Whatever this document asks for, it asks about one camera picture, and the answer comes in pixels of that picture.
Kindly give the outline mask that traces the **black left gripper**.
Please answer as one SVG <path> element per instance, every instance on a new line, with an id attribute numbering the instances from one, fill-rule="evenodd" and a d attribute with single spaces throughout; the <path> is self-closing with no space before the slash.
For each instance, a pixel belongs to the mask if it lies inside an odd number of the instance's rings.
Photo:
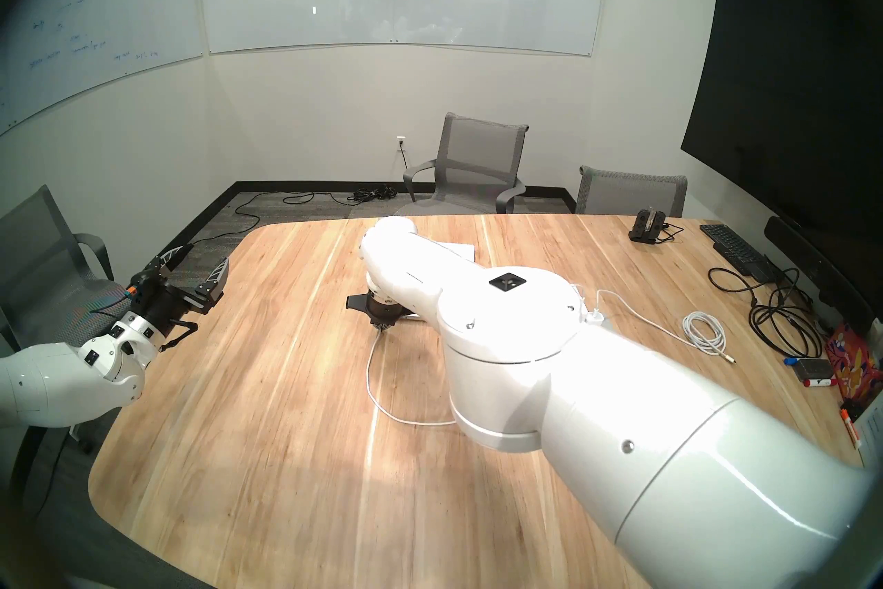
<path id="1" fill-rule="evenodd" d="M 199 324 L 185 321 L 186 313 L 208 313 L 224 295 L 230 272 L 230 259 L 223 259 L 196 288 L 180 288 L 170 284 L 165 272 L 172 272 L 192 250 L 187 243 L 172 247 L 152 259 L 131 277 L 131 312 L 147 321 L 164 342 L 158 351 L 174 348 L 199 329 Z"/>

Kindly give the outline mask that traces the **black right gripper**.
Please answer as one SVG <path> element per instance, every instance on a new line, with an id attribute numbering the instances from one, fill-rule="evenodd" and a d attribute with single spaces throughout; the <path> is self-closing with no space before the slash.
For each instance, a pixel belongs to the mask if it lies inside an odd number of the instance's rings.
<path id="1" fill-rule="evenodd" d="M 372 292 L 348 296 L 345 308 L 364 313 L 371 324 L 379 331 L 393 327 L 400 319 L 414 313 L 414 311 L 399 303 L 383 303 L 380 299 L 375 298 Z"/>

